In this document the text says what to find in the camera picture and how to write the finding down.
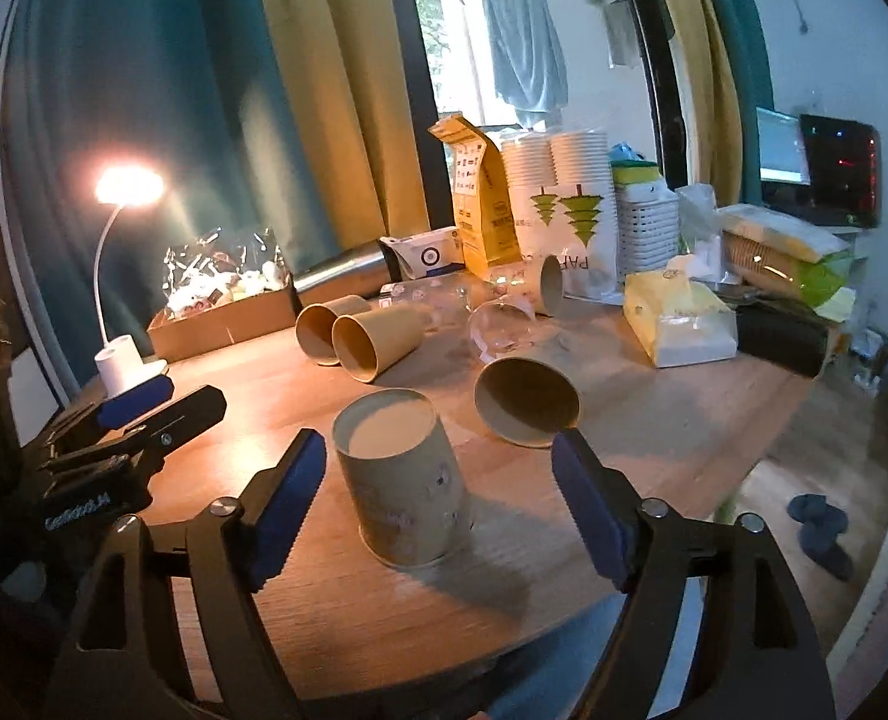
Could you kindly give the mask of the clear plastic bottle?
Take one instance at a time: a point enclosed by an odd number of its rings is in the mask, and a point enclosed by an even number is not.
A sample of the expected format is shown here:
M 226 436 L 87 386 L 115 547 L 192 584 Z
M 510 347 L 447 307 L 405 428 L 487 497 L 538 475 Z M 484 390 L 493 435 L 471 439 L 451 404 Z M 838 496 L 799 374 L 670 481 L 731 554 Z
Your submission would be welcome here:
M 408 305 L 418 312 L 424 332 L 433 333 L 464 327 L 472 310 L 489 297 L 490 288 L 480 278 L 460 270 L 441 277 L 384 284 L 377 305 Z

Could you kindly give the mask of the cardboard tray box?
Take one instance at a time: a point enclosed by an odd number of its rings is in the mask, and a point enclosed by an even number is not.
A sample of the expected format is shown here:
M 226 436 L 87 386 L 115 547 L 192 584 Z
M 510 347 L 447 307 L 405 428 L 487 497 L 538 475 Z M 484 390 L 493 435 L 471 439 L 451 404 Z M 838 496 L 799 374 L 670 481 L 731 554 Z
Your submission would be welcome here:
M 286 330 L 295 325 L 297 315 L 298 301 L 291 289 L 268 291 L 185 319 L 168 319 L 158 312 L 148 337 L 158 358 L 176 362 Z

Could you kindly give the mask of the clear glass cup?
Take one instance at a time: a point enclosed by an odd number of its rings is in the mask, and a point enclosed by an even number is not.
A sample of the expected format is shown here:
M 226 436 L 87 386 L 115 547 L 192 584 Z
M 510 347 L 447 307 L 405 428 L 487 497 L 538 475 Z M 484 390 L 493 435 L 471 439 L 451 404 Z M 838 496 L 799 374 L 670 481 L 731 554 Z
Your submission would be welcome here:
M 490 364 L 560 336 L 560 327 L 533 309 L 527 298 L 501 296 L 472 310 L 467 340 L 476 362 Z

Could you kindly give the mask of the beige paper cup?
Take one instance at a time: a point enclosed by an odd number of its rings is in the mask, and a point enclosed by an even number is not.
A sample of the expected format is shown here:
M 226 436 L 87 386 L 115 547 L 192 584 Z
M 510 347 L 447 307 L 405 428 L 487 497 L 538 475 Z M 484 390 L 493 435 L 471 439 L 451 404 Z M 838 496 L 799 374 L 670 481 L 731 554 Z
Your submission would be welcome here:
M 309 304 L 296 319 L 295 335 L 301 351 L 322 367 L 338 366 L 337 353 L 332 343 L 334 323 L 343 316 L 369 312 L 371 304 L 358 294 Z
M 332 325 L 338 362 L 359 382 L 371 383 L 423 343 L 423 319 L 409 305 L 339 316 Z

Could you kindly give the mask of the beige paper cup far left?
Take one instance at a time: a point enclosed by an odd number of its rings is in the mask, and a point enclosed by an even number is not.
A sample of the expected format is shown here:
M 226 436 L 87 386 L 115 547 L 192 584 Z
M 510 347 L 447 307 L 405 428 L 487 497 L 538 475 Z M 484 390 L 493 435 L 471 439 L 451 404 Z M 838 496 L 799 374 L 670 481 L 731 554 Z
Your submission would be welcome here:
M 334 323 L 343 316 L 369 312 L 371 304 L 358 294 L 309 304 L 296 319 L 295 335 L 301 351 L 322 367 L 338 366 L 337 353 L 332 343 Z

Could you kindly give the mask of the mustard yellow curtain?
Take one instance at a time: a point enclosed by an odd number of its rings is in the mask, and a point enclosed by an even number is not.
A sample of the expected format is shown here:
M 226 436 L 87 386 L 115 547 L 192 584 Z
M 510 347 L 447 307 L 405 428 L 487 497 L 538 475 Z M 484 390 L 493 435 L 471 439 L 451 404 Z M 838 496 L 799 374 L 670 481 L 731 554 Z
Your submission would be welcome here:
M 341 247 L 430 229 L 392 0 L 263 0 Z

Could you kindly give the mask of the yellow green packaged goods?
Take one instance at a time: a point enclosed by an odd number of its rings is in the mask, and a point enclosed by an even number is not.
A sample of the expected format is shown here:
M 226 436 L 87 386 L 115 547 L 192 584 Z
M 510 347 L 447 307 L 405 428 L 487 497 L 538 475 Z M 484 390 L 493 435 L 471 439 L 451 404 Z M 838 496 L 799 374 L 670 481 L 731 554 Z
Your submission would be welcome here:
M 825 227 L 746 203 L 716 218 L 727 266 L 747 283 L 812 309 L 848 286 L 851 247 Z

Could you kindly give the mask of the small white blue box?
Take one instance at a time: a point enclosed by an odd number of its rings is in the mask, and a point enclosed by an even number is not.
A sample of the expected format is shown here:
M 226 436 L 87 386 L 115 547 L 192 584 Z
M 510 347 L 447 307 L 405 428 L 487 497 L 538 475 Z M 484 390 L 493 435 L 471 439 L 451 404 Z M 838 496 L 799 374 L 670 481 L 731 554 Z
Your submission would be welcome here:
M 447 226 L 403 238 L 382 236 L 380 245 L 391 254 L 404 280 L 441 277 L 464 270 L 464 252 L 457 227 Z

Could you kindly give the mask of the floral paper cup back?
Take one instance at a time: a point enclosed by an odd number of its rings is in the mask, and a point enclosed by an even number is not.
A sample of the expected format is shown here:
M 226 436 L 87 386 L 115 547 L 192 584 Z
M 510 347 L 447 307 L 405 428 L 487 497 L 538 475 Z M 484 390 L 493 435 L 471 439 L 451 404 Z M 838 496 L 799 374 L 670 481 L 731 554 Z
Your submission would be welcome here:
M 565 300 L 563 270 L 553 255 L 499 265 L 491 270 L 490 281 L 499 294 L 525 299 L 540 316 L 556 316 Z

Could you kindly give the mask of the white desk lamp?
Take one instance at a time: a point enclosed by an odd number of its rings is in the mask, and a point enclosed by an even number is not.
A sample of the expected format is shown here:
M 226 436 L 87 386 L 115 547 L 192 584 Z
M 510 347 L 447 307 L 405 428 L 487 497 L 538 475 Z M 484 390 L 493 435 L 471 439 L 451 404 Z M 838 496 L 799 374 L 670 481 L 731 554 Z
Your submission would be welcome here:
M 101 339 L 94 364 L 107 398 L 120 397 L 166 367 L 164 362 L 146 362 L 142 342 L 135 338 L 138 323 L 128 304 L 135 296 L 130 265 L 113 255 L 112 265 L 106 268 L 107 244 L 120 216 L 151 208 L 163 199 L 165 190 L 163 176 L 156 169 L 135 161 L 110 163 L 97 177 L 94 195 L 107 210 L 107 220 L 92 259 L 92 300 Z

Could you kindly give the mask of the dark slippers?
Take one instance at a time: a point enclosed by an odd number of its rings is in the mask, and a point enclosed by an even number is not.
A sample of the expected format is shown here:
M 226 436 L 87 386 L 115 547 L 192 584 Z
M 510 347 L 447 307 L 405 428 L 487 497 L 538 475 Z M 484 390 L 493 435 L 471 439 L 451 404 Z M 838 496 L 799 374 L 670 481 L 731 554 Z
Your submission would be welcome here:
M 803 554 L 839 582 L 849 582 L 854 562 L 838 543 L 838 538 L 848 531 L 848 514 L 821 494 L 792 497 L 786 511 L 800 525 L 799 544 Z

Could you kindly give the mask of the computer monitor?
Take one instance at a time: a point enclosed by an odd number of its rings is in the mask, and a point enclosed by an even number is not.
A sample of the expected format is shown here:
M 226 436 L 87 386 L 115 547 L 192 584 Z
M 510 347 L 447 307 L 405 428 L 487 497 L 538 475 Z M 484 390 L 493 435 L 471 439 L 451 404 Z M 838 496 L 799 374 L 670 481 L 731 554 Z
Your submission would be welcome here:
M 810 184 L 799 119 L 795 115 L 758 107 L 757 126 L 760 177 L 766 182 Z

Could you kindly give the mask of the stacked paper cups package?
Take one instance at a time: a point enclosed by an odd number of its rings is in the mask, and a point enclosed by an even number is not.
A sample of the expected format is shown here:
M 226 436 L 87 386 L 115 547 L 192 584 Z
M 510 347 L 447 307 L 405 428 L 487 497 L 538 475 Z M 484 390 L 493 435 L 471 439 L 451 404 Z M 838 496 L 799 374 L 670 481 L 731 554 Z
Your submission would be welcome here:
M 501 156 L 522 255 L 558 260 L 570 298 L 615 298 L 618 210 L 607 132 L 517 135 Z

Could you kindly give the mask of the yellow tissue pack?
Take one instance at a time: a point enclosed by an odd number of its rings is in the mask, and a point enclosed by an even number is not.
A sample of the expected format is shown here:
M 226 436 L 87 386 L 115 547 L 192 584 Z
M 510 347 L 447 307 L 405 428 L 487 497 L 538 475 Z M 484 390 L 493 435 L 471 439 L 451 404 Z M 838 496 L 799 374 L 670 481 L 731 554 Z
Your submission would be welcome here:
M 683 271 L 628 275 L 623 316 L 657 369 L 727 361 L 737 354 L 734 310 Z

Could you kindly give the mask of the hanging blue towel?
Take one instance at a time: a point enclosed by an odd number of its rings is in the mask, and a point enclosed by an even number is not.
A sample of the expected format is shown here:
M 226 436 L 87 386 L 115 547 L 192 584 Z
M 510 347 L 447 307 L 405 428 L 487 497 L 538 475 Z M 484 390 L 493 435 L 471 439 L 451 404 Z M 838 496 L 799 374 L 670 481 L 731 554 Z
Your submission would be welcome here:
M 481 0 L 494 94 L 522 127 L 553 127 L 569 103 L 568 69 L 547 0 Z

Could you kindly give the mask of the stainless steel thermos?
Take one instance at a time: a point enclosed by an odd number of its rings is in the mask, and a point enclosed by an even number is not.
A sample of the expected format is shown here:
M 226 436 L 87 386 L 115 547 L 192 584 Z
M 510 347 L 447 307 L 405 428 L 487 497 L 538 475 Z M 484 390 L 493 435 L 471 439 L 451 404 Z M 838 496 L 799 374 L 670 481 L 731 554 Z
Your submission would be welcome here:
M 300 305 L 320 304 L 346 294 L 375 298 L 387 283 L 402 280 L 397 257 L 384 242 L 373 241 L 346 250 L 295 276 Z

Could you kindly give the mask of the white plastic basket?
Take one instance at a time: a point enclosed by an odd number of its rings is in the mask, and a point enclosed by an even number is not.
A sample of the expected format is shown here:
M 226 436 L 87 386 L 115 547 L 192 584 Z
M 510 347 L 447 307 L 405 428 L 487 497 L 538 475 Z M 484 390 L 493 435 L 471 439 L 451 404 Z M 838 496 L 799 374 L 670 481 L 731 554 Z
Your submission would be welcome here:
M 679 195 L 664 179 L 616 187 L 618 277 L 662 270 L 679 252 Z

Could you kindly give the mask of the black computer tower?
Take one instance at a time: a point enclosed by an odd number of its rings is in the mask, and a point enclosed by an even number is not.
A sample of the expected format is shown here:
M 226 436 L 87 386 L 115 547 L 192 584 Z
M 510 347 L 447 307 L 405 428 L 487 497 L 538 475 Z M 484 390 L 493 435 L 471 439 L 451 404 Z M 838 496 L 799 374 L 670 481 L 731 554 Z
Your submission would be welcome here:
M 815 224 L 880 223 L 880 137 L 869 124 L 817 114 L 799 117 L 807 158 L 803 216 Z

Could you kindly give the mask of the floral paper cup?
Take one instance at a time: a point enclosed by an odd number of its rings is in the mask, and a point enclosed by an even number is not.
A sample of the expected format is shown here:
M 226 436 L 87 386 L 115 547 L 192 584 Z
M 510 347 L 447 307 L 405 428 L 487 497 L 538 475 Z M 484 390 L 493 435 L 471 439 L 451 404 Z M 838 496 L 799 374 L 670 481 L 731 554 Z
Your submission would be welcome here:
M 429 398 L 381 388 L 341 410 L 332 436 L 359 534 L 379 561 L 431 566 L 464 541 L 469 491 Z
M 540 316 L 556 316 L 565 300 L 563 270 L 553 255 L 499 265 L 491 270 L 490 281 L 499 294 L 525 299 Z
M 473 403 L 498 437 L 537 449 L 576 427 L 581 417 L 581 395 L 574 383 L 560 369 L 520 356 L 488 364 L 476 379 Z

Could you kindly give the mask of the black pouch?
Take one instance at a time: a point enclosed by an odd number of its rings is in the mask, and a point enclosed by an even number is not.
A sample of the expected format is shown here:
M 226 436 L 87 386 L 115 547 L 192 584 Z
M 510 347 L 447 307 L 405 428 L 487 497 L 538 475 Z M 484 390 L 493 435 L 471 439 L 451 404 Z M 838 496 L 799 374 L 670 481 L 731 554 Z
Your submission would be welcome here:
M 744 355 L 764 359 L 814 379 L 825 367 L 830 330 L 823 323 L 764 302 L 739 305 L 737 346 Z

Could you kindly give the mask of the teal curtain left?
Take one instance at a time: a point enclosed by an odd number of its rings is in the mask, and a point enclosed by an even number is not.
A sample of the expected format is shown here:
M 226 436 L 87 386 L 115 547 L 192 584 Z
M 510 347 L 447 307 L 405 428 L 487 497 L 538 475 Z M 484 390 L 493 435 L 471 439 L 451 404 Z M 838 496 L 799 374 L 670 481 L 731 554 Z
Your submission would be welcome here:
M 101 346 L 92 259 L 104 167 L 135 161 L 164 197 L 120 216 L 143 338 L 163 307 L 163 257 L 224 227 L 271 227 L 307 270 L 337 234 L 312 176 L 262 0 L 16 0 L 1 90 L 8 223 L 21 286 L 58 380 L 83 387 Z

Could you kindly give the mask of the clear plastic snack bag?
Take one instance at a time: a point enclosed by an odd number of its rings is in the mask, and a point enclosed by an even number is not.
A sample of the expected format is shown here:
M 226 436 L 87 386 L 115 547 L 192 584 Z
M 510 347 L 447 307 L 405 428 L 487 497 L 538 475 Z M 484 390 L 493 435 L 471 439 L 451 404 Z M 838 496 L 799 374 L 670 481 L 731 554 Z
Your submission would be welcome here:
M 188 319 L 230 302 L 291 286 L 291 270 L 271 227 L 216 227 L 163 257 L 163 314 Z

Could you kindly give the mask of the yellow paper bag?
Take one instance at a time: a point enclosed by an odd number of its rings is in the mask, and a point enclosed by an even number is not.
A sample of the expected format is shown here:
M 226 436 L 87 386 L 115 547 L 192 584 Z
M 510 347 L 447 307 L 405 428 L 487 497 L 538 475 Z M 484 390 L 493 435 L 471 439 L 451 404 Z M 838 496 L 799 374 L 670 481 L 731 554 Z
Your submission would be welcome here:
M 452 151 L 452 208 L 465 266 L 478 278 L 520 259 L 503 158 L 488 135 L 458 114 L 430 126 Z

